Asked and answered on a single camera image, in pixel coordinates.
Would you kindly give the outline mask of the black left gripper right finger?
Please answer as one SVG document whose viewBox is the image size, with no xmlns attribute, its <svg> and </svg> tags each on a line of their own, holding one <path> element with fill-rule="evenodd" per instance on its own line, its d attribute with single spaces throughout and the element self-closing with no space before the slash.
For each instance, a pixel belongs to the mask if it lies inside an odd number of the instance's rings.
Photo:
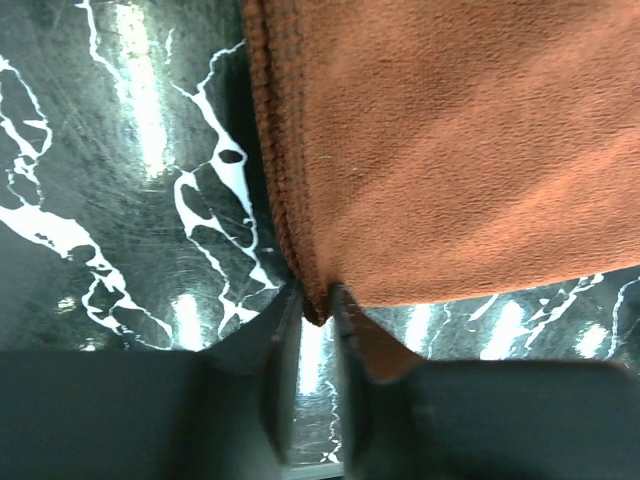
<svg viewBox="0 0 640 480">
<path fill-rule="evenodd" d="M 426 359 L 331 288 L 349 479 L 635 479 L 639 382 L 600 361 Z"/>
</svg>

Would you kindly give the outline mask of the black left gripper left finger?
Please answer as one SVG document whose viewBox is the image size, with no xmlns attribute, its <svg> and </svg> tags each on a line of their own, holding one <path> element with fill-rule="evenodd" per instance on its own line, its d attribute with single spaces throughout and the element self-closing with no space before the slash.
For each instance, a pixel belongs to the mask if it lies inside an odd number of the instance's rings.
<svg viewBox="0 0 640 480">
<path fill-rule="evenodd" d="M 303 295 L 199 352 L 1 357 L 5 479 L 279 479 L 289 463 Z"/>
</svg>

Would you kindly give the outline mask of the brown towel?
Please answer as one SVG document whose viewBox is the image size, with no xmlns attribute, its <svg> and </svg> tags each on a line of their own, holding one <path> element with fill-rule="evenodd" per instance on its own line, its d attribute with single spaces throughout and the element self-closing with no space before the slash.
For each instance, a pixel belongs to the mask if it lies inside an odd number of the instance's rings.
<svg viewBox="0 0 640 480">
<path fill-rule="evenodd" d="M 306 318 L 623 277 L 639 319 L 635 1 L 246 1 L 281 249 Z"/>
</svg>

